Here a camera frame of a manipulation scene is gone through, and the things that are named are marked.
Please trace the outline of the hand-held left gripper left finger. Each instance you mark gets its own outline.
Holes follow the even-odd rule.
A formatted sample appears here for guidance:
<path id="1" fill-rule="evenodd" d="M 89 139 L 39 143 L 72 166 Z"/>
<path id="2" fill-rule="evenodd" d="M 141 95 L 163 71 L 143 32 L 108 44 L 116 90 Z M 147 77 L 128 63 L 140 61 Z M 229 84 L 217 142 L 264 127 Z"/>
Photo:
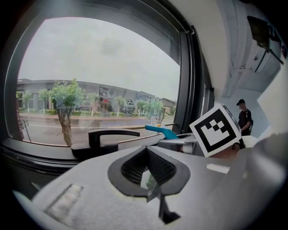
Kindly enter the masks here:
<path id="1" fill-rule="evenodd" d="M 120 193 L 108 179 L 110 164 L 134 148 L 83 161 L 29 200 L 14 195 L 44 230 L 161 230 L 164 223 L 145 198 Z"/>

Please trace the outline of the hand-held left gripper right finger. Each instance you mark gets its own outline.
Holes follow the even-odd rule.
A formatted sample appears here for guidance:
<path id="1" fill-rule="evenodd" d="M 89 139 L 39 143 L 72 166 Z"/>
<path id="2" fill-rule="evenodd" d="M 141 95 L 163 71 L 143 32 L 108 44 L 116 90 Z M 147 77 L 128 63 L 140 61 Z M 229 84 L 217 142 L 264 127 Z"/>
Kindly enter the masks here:
<path id="1" fill-rule="evenodd" d="M 190 178 L 183 189 L 165 197 L 179 218 L 165 224 L 146 218 L 148 230 L 277 229 L 269 212 L 288 177 L 288 136 L 272 135 L 240 150 L 232 161 L 149 148 L 184 163 Z"/>

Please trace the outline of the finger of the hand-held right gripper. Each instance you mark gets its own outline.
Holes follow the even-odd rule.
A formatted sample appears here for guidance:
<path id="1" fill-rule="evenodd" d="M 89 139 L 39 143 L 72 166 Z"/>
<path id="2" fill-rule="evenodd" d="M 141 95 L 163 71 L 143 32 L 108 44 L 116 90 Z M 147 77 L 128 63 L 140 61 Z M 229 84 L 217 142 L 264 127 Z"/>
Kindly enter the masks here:
<path id="1" fill-rule="evenodd" d="M 193 134 L 177 135 L 178 139 L 162 139 L 158 141 L 158 146 L 172 151 L 193 154 L 197 139 Z"/>

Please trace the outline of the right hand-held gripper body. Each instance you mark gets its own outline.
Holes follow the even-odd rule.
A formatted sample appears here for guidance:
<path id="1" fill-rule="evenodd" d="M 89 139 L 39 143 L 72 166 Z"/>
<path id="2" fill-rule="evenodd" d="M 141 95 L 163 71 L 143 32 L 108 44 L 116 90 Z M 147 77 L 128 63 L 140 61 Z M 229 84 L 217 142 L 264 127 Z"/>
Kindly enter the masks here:
<path id="1" fill-rule="evenodd" d="M 189 127 L 205 157 L 240 143 L 242 139 L 236 119 L 224 104 L 216 104 Z"/>

